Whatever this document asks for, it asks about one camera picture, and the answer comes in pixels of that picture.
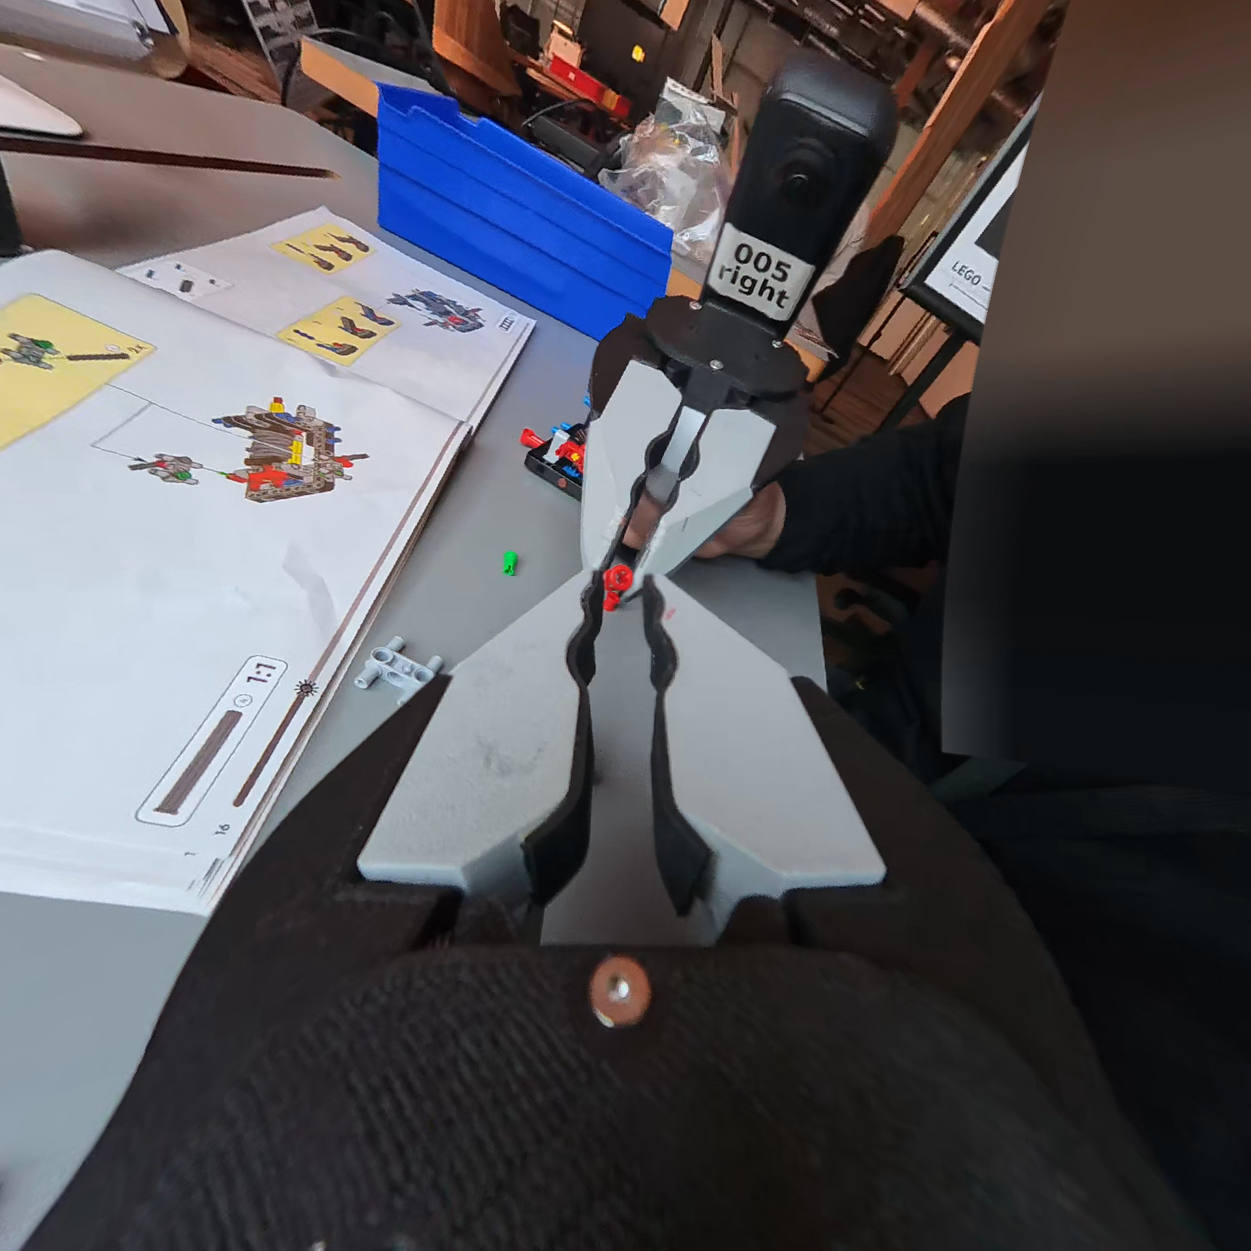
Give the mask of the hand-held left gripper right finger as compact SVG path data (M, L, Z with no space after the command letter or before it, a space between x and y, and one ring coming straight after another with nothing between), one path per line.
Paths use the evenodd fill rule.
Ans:
M663 574L641 602L654 849L676 914L719 933L747 897L882 884L884 854L790 671Z

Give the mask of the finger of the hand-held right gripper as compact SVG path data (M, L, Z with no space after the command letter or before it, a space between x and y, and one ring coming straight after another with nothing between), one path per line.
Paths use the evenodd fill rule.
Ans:
M658 516L635 559L639 578L676 571L712 539L755 492L777 425L757 412L712 412L695 431L693 412L680 414L680 447L695 460L684 470L675 453L648 473L645 490Z
M622 541L643 490L662 516L648 544L637 552L643 572L673 572L684 561L669 537L667 513L676 507L680 470L662 468L648 485L650 449L667 445L682 412L680 388L665 371L634 360L624 369L604 412L589 423L587 466L581 501L581 554L587 571L604 571Z

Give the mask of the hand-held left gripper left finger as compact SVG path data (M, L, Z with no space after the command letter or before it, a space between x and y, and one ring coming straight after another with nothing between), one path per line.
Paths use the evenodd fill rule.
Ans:
M589 851L600 591L591 571L458 664L357 867L546 905Z

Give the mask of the person's right forearm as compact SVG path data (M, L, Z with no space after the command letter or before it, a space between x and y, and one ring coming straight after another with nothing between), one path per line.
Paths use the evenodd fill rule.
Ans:
M783 526L760 563L861 574L947 561L970 399L792 462L777 477Z

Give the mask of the black and red lego assembly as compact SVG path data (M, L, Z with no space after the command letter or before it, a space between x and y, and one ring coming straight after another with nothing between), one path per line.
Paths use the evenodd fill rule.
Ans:
M587 419L563 421L553 425L551 432L525 427L520 436L520 442L527 447L525 466L577 501L583 500L587 427Z

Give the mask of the light grey lego connector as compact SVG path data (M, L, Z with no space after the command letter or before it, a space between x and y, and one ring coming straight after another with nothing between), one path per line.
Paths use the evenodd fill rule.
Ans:
M372 647L353 684L367 690L385 683L398 690L398 703L406 703L445 670L443 656L434 655L430 660L419 662L408 655L406 647L404 636L393 636L387 643Z

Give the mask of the lego instruction booklet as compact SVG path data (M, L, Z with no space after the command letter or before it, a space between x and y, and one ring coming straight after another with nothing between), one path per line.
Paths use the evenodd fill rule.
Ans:
M2 890L206 914L535 318L320 206L2 262Z

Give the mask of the person's right hand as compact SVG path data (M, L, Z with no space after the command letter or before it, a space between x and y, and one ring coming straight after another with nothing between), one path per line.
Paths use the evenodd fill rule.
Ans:
M643 492L624 531L624 544L643 550L660 516L660 501ZM718 557L723 554L764 557L777 544L785 520L785 490L781 481L772 481L693 554L695 557Z

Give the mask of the clear plastic bag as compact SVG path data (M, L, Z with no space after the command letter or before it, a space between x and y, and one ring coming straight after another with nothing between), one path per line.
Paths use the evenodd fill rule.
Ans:
M667 79L654 111L624 134L598 182L673 231L673 249L712 261L746 145L738 98Z

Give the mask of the wooden beam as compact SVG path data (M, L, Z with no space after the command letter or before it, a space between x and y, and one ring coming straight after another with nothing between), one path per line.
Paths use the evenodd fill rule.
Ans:
M930 182L940 175L958 139L1001 83L1016 53L1039 29L1050 1L999 1L964 53L947 91L925 122L867 225L867 244L897 234Z

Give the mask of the framed sign on stand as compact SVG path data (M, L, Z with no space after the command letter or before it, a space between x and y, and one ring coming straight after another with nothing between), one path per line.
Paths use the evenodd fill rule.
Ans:
M958 352L981 345L1013 195L1041 102L1037 98L1029 106L901 287L902 296L942 322L947 337L884 416L878 431L899 427Z

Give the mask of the red toolbox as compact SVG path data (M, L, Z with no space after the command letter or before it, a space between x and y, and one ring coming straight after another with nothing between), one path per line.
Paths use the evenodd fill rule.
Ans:
M606 85L581 66L563 59L561 55L548 55L544 61L544 70L551 76L551 79L570 87L577 98L598 104L609 115L626 119L632 111L630 98L622 96L619 91Z

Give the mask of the blue plastic bin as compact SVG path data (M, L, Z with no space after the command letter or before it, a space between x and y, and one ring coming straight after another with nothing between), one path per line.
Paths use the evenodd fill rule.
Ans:
M671 227L451 96L378 93L383 229L596 339L667 294Z

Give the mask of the white monitor base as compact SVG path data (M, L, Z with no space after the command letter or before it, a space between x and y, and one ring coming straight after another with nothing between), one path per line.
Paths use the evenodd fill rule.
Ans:
M2 76L0 124L4 134L70 139L85 135L81 121L6 76Z

